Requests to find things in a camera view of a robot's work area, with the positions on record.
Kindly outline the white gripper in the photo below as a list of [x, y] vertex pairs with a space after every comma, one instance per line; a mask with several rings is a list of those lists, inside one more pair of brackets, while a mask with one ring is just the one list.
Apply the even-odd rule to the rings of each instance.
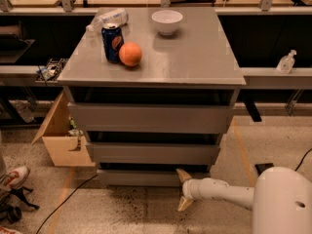
[[202, 179], [192, 178], [192, 176], [183, 169], [176, 170], [179, 180], [182, 183], [182, 193], [183, 196], [179, 200], [177, 210], [179, 212], [185, 211], [193, 203], [193, 200], [203, 200], [204, 196], [202, 194], [203, 185]]

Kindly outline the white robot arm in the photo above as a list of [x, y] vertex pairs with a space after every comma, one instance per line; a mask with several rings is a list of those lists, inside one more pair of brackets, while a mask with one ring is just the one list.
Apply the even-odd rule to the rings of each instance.
[[254, 187], [197, 179], [182, 169], [177, 173], [182, 183], [181, 212], [195, 201], [225, 201], [252, 212], [253, 234], [312, 234], [312, 182], [291, 169], [271, 167]]

